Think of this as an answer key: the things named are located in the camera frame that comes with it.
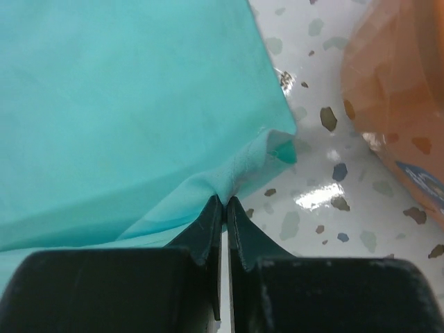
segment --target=clip jaw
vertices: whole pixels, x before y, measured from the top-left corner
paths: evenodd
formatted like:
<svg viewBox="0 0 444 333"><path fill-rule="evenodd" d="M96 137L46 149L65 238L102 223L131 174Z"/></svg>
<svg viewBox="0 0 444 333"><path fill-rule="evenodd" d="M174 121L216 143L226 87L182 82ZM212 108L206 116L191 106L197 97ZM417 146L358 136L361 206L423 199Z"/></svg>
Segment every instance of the clip jaw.
<svg viewBox="0 0 444 333"><path fill-rule="evenodd" d="M31 255L0 301L0 332L215 332L224 223L236 332L444 332L413 264L294 257L216 196L164 248Z"/></svg>

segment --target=blue speck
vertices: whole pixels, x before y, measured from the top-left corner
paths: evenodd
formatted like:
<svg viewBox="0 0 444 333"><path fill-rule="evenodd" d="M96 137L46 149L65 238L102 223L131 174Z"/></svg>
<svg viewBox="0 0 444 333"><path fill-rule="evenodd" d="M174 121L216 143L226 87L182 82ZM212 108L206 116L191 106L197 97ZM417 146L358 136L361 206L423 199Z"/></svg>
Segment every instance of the blue speck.
<svg viewBox="0 0 444 333"><path fill-rule="evenodd" d="M343 232L338 233L338 239L342 241L343 243L347 242L350 238L348 238L347 234L344 234Z"/></svg>
<svg viewBox="0 0 444 333"><path fill-rule="evenodd" d="M333 179L337 182L341 182L347 176L347 166L345 163L338 163L333 168Z"/></svg>

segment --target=white floor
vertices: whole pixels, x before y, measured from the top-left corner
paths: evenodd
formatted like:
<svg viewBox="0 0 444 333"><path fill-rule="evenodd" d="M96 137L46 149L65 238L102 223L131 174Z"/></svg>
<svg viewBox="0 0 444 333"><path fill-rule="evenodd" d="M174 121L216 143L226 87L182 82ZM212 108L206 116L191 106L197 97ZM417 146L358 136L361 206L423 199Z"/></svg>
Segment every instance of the white floor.
<svg viewBox="0 0 444 333"><path fill-rule="evenodd" d="M252 220L295 255L410 260L426 275L443 306L444 256L429 254L444 244L444 232L430 217L423 223L404 215L421 207L356 135L343 109L341 47L369 0L250 2L275 68L294 79L288 99L299 132L298 163L243 200L244 208L253 210ZM321 124L321 108L327 107L338 119L332 133ZM340 181L333 179L337 164L335 178L345 176ZM265 196L267 189L275 193ZM337 196L343 199L332 204ZM227 277L228 260L223 259ZM231 332L227 278L222 303L218 333Z"/></svg>

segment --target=turquoise cloth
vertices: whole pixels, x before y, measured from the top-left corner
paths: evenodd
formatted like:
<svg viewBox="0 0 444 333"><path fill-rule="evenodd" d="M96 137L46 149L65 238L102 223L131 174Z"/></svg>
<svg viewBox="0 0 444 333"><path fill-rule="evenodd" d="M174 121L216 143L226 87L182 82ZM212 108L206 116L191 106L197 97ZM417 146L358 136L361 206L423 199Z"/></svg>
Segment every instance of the turquoise cloth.
<svg viewBox="0 0 444 333"><path fill-rule="evenodd" d="M246 0L2 1L0 290L38 248L164 245L295 131Z"/></svg>

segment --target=orange bag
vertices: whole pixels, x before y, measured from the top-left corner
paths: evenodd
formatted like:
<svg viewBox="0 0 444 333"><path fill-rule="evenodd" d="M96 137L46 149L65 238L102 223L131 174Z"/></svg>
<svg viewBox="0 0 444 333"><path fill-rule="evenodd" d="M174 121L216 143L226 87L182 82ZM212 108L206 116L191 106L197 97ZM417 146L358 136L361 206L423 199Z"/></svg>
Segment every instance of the orange bag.
<svg viewBox="0 0 444 333"><path fill-rule="evenodd" d="M444 1L374 0L345 48L345 111L444 227Z"/></svg>

